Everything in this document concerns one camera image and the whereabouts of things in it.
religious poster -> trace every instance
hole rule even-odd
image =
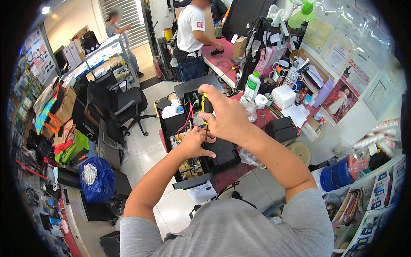
[[[56,65],[51,58],[53,53],[48,52],[39,28],[26,38],[24,47],[26,50],[25,56],[29,66],[35,66],[35,68],[30,69],[36,71],[36,77],[41,83],[44,83],[53,72]]]
[[[357,101],[354,92],[340,79],[321,106],[338,123]]]

purple bottle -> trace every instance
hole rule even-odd
[[[334,81],[331,79],[328,79],[328,81],[321,87],[318,96],[315,98],[315,103],[313,105],[314,107],[318,108],[324,102],[332,90],[333,82]]]

green label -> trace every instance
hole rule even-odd
[[[255,83],[254,81],[252,81],[251,79],[249,79],[249,80],[247,81],[247,86],[248,86],[250,89],[255,90],[255,89],[257,88],[257,83]]]

circuit board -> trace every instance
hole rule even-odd
[[[184,137],[185,137],[185,132],[175,135],[175,137],[174,136],[170,137],[170,142],[171,142],[171,145],[173,146],[173,149],[176,148],[181,143]],[[180,171],[184,180],[194,178],[197,176],[201,176],[204,174],[203,168],[201,167],[201,164],[198,158],[191,158],[191,159],[185,160],[180,165],[178,170]]]

person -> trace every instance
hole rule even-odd
[[[210,128],[207,143],[212,144],[218,137],[247,149],[285,187],[287,204],[282,223],[273,224],[244,201],[214,200],[195,212],[186,229],[168,233],[163,243],[152,209],[167,184],[188,158],[215,157],[215,153],[201,147],[205,131],[194,127],[187,130],[180,145],[158,162],[128,197],[120,222],[120,256],[331,256],[331,222],[304,162],[249,122],[238,101],[206,84],[198,92],[207,93],[215,111],[215,116],[200,114]]]
[[[215,46],[219,51],[224,49],[221,43],[209,39],[204,34],[204,11],[209,6],[210,0],[192,0],[178,17],[177,47],[174,55],[176,56],[177,51],[185,54],[182,60],[176,57],[182,67],[184,81],[204,76],[204,61],[201,57],[201,48],[204,45]]]
[[[131,29],[131,25],[127,25],[125,27],[119,28],[117,25],[117,22],[120,21],[120,14],[118,13],[117,10],[112,9],[109,13],[109,16],[107,17],[107,26],[106,26],[106,33],[108,37],[112,37],[114,35],[118,35],[120,33],[123,34],[124,40],[126,45],[129,45],[129,41],[127,38],[127,35],[125,33],[126,30],[130,30]],[[141,78],[142,76],[144,76],[144,73],[142,73],[139,69],[139,64],[137,63],[137,58],[136,56],[130,51],[130,62],[131,65],[133,66],[133,69],[135,72],[137,72],[137,76],[139,78]]]

